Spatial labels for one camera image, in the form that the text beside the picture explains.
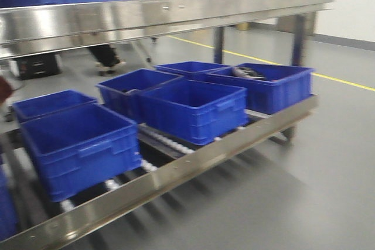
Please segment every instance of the white wall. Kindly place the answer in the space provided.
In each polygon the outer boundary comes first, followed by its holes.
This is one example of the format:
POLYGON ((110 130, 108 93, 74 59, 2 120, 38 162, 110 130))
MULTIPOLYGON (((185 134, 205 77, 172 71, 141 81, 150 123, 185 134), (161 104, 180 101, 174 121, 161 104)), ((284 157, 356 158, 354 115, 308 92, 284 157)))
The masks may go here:
POLYGON ((316 33, 375 42, 375 0, 336 0, 319 12, 316 33))

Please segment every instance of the crate handle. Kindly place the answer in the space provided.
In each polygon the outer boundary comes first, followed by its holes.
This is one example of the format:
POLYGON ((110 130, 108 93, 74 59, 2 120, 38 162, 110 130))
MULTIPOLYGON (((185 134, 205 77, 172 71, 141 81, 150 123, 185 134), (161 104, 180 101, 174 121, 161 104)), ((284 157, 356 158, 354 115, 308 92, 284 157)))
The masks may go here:
POLYGON ((233 106, 233 101, 225 101, 216 105, 218 111, 224 111, 233 106))
POLYGON ((112 144, 110 141, 105 140, 100 143, 95 143, 91 146, 88 146, 86 148, 79 150, 79 156, 80 157, 86 157, 93 155, 94 153, 101 152, 102 150, 106 150, 112 147, 112 144))

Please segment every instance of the metal shelf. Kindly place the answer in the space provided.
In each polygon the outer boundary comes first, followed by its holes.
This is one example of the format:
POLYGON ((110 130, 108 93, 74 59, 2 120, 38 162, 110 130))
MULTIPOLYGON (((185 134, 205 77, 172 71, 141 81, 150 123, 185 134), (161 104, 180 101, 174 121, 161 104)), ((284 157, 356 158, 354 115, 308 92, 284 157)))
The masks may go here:
POLYGON ((0 9, 0 59, 324 10, 333 0, 137 0, 0 9))
MULTIPOLYGON (((0 60, 299 15, 292 58, 293 65, 298 66, 302 64, 305 39, 303 14, 324 10, 325 4, 332 1, 141 0, 0 9, 0 60)), ((217 29, 215 42, 215 62, 221 62, 222 28, 217 29)), ((181 150, 181 146, 176 149, 171 142, 166 145, 154 138, 149 128, 142 127, 139 140, 168 157, 168 164, 157 169, 145 165, 142 176, 54 216, 43 212, 43 204, 30 192, 30 183, 14 157, 17 145, 11 146, 8 134, 0 135, 16 178, 16 192, 26 203, 23 215, 29 215, 27 220, 21 216, 25 231, 0 242, 0 248, 60 249, 277 132, 285 132, 291 138, 293 126, 307 117, 317 103, 317 97, 311 96, 274 115, 259 115, 253 119, 256 122, 207 146, 190 146, 195 151, 188 154, 182 153, 186 149, 181 150), (27 228, 28 221, 32 228, 27 228)), ((144 157, 152 163, 150 156, 144 157)))
POLYGON ((1 249, 60 249, 103 227, 155 197, 238 155, 277 132, 307 117, 318 104, 316 96, 293 105, 158 169, 96 197, 66 213, 53 217, 20 234, 0 242, 1 249))

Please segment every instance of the metal support leg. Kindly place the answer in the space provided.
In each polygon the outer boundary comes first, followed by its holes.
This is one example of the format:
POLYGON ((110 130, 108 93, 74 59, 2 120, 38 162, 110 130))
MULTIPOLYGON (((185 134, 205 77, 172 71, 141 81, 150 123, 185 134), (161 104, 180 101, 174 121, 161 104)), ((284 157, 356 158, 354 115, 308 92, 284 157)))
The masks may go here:
POLYGON ((295 17, 294 44, 292 55, 292 66, 303 66, 306 42, 306 15, 295 17))
POLYGON ((130 42, 133 49, 136 51, 136 53, 141 58, 142 62, 148 69, 153 69, 153 66, 151 64, 151 55, 148 53, 146 47, 142 44, 140 40, 135 40, 130 42))
POLYGON ((214 58, 216 64, 223 63, 223 46, 224 46, 224 27, 215 28, 214 30, 214 58))
MULTIPOLYGON (((303 66, 305 58, 306 43, 306 15, 297 15, 295 17, 294 44, 292 54, 292 66, 303 66)), ((281 132, 288 141, 291 141, 296 134, 296 127, 290 127, 281 132)))

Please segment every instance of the crate rim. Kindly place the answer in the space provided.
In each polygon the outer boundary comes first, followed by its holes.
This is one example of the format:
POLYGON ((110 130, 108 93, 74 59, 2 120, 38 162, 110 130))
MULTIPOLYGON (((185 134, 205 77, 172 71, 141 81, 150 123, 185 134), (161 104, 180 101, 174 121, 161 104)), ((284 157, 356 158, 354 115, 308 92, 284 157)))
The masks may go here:
POLYGON ((155 97, 152 97, 152 96, 149 96, 149 93, 151 91, 156 91, 158 89, 161 89, 162 86, 160 87, 157 87, 157 88, 154 88, 154 89, 151 89, 149 91, 146 91, 144 93, 141 93, 140 96, 142 97, 147 97, 147 99, 152 99, 154 101, 162 101, 162 102, 168 102, 170 104, 173 104, 173 105, 178 105, 180 107, 184 107, 184 108, 188 108, 188 109, 192 109, 192 110, 195 110, 195 111, 200 111, 206 107, 209 107, 209 106, 212 106, 213 104, 217 103, 217 102, 220 102, 222 100, 226 100, 228 99, 228 97, 232 97, 232 96, 236 96, 238 94, 243 94, 243 95, 246 95, 246 92, 247 92, 247 89, 244 88, 244 87, 239 87, 239 86, 232 86, 232 85, 222 85, 222 84, 218 84, 218 83, 211 83, 211 82, 202 82, 202 81, 196 81, 196 80, 184 80, 184 81, 187 81, 187 82, 194 82, 194 83, 203 83, 203 84, 211 84, 211 85, 220 85, 220 86, 223 86, 223 87, 229 87, 229 88, 237 88, 237 91, 234 92, 234 93, 231 93, 231 94, 228 94, 226 95, 225 97, 221 97, 219 99, 216 99, 214 101, 211 101, 211 102, 208 102, 207 104, 204 104, 200 107, 192 107, 192 106, 188 106, 188 105, 184 105, 184 104, 180 104, 178 102, 172 102, 172 101, 168 101, 168 100, 165 100, 165 99, 161 99, 161 98, 155 98, 155 97))
POLYGON ((187 71, 187 70, 179 70, 179 69, 173 69, 171 67, 165 67, 165 66, 171 66, 171 65, 176 65, 176 64, 182 64, 182 63, 202 63, 202 64, 211 64, 211 65, 219 65, 218 69, 225 69, 225 68, 230 68, 232 66, 229 66, 228 64, 217 64, 217 63, 207 63, 205 61, 180 61, 178 63, 171 63, 171 64, 159 64, 156 67, 164 67, 168 70, 174 70, 174 71, 180 71, 182 73, 186 74, 206 74, 208 71, 216 71, 216 69, 212 70, 200 70, 200 71, 187 71))
MULTIPOLYGON (((59 91, 59 92, 54 92, 54 93, 50 93, 50 94, 45 94, 45 95, 41 95, 41 96, 37 96, 37 97, 33 97, 33 98, 30 98, 30 99, 25 99, 25 100, 22 100, 22 101, 17 101, 17 102, 14 102, 12 104, 12 106, 16 109, 18 109, 17 113, 23 118, 23 119, 29 119, 31 118, 30 116, 26 116, 25 114, 23 114, 23 111, 19 108, 20 105, 22 105, 23 103, 26 103, 28 101, 33 101, 33 100, 37 100, 39 98, 43 98, 43 97, 47 97, 47 96, 50 96, 50 95, 55 95, 55 94, 60 94, 60 93, 67 93, 67 92, 73 92, 75 94, 80 94, 82 96, 85 96, 86 98, 89 98, 89 99, 92 99, 92 101, 87 101, 87 102, 84 102, 83 104, 80 104, 80 105, 87 105, 87 104, 90 104, 92 103, 93 101, 98 101, 97 98, 95 97, 92 97, 92 96, 89 96, 85 93, 82 93, 80 91, 77 91, 77 90, 74 90, 74 89, 66 89, 66 90, 63 90, 63 91, 59 91)), ((78 107, 79 105, 74 105, 74 106, 71 106, 71 107, 67 107, 65 109, 71 109, 71 108, 74 108, 74 107, 78 107)), ((54 113, 57 113, 57 112, 60 112, 60 110, 56 110, 56 111, 52 111, 50 112, 49 114, 54 114, 54 113)), ((38 119, 38 118, 43 118, 46 114, 39 114, 39 115, 35 115, 34 116, 34 119, 38 119)))
POLYGON ((137 92, 153 90, 154 87, 157 87, 157 86, 159 86, 159 85, 164 85, 165 83, 170 83, 171 81, 176 81, 177 79, 181 79, 181 78, 183 78, 182 75, 174 74, 174 73, 167 73, 167 72, 165 72, 165 71, 160 71, 160 70, 137 69, 137 70, 131 71, 131 72, 129 72, 129 73, 124 73, 124 74, 122 74, 122 75, 120 75, 120 76, 116 76, 116 77, 113 77, 113 78, 111 78, 111 79, 108 79, 108 80, 102 81, 102 82, 96 84, 95 86, 96 86, 97 88, 99 88, 99 89, 100 89, 100 88, 103 88, 103 89, 106 89, 106 90, 114 91, 114 92, 116 92, 116 93, 118 93, 118 94, 121 94, 121 95, 129 95, 129 94, 124 93, 124 92, 122 92, 122 91, 120 91, 120 90, 117 90, 117 89, 115 89, 115 88, 111 88, 111 87, 109 87, 109 86, 103 85, 103 83, 106 83, 106 82, 109 82, 109 81, 116 80, 116 79, 118 79, 118 78, 120 78, 120 77, 127 76, 128 74, 132 74, 132 73, 135 73, 135 72, 140 71, 140 70, 151 71, 151 72, 154 72, 154 73, 168 74, 168 75, 170 75, 170 76, 175 76, 175 78, 171 78, 171 80, 167 80, 167 81, 165 81, 165 82, 161 82, 161 83, 159 83, 159 84, 157 84, 157 85, 155 85, 155 86, 152 86, 152 87, 149 87, 149 88, 146 88, 146 89, 143 89, 143 90, 135 89, 137 92))
MULTIPOLYGON (((128 118, 128 117, 125 117, 125 116, 123 116, 123 115, 121 115, 121 114, 118 114, 117 112, 112 111, 112 110, 110 110, 110 109, 108 109, 108 108, 106 108, 106 107, 104 107, 104 106, 102 106, 102 105, 98 105, 98 104, 88 104, 88 105, 86 105, 86 106, 94 106, 94 107, 97 107, 97 108, 101 108, 101 109, 103 109, 103 110, 105 110, 105 111, 108 111, 108 112, 110 112, 110 113, 116 115, 117 117, 119 117, 119 118, 121 118, 121 119, 123 119, 123 120, 129 122, 129 125, 128 125, 128 126, 126 126, 126 127, 124 127, 124 128, 120 128, 120 129, 113 130, 113 131, 111 131, 111 132, 107 132, 107 133, 105 133, 105 134, 100 135, 100 137, 106 137, 106 136, 108 136, 108 135, 111 135, 112 133, 119 132, 119 131, 121 131, 121 130, 123 130, 123 129, 128 129, 128 128, 132 127, 132 126, 134 126, 135 130, 138 131, 137 123, 136 123, 135 121, 133 121, 132 119, 128 118)), ((46 117, 41 117, 41 118, 38 118, 38 119, 33 119, 33 120, 30 120, 30 121, 26 121, 26 122, 24 122, 23 124, 24 124, 24 125, 27 125, 27 124, 32 123, 32 122, 37 122, 37 120, 39 120, 39 119, 42 119, 42 118, 50 118, 50 117, 51 117, 51 115, 48 115, 48 116, 46 116, 46 117)), ((74 145, 70 145, 70 146, 66 146, 66 147, 64 147, 64 148, 60 148, 60 149, 56 149, 56 150, 52 150, 52 151, 47 152, 47 153, 42 153, 42 152, 39 151, 38 147, 34 144, 34 142, 32 142, 32 139, 30 138, 29 132, 25 129, 25 127, 24 127, 24 126, 20 126, 20 130, 21 130, 22 136, 23 136, 24 138, 28 139, 28 142, 31 144, 30 149, 33 150, 33 152, 35 153, 36 157, 38 157, 38 158, 44 158, 44 157, 47 157, 47 156, 49 156, 49 155, 51 155, 51 154, 53 154, 53 153, 63 152, 63 151, 66 150, 66 149, 70 149, 70 148, 75 147, 75 146, 83 145, 83 144, 85 144, 85 143, 87 143, 87 142, 89 142, 89 141, 92 141, 92 140, 94 140, 95 138, 98 138, 98 137, 99 137, 99 136, 96 136, 96 137, 93 137, 93 138, 90 138, 90 139, 87 139, 87 140, 84 140, 84 141, 81 141, 81 142, 77 142, 77 143, 75 143, 74 145)))
MULTIPOLYGON (((248 64, 256 64, 256 63, 242 63, 242 64, 238 64, 236 66, 232 66, 231 69, 234 68, 234 67, 246 66, 248 64)), ((263 85, 268 85, 268 86, 279 86, 280 84, 283 84, 284 82, 289 81, 290 79, 294 80, 294 79, 300 78, 301 76, 304 76, 308 73, 313 73, 315 71, 315 69, 313 69, 311 67, 297 67, 297 66, 284 66, 284 65, 279 66, 279 65, 273 65, 273 64, 256 64, 256 65, 272 66, 272 67, 288 67, 288 68, 303 69, 303 70, 299 73, 293 74, 292 76, 287 76, 287 77, 278 79, 277 81, 255 80, 255 79, 251 79, 251 78, 226 76, 224 74, 217 74, 216 73, 216 72, 221 71, 221 70, 212 71, 211 73, 207 73, 207 75, 208 76, 221 77, 221 78, 228 78, 228 79, 233 79, 233 80, 241 80, 241 81, 251 81, 251 82, 256 81, 258 84, 263 84, 263 85)))

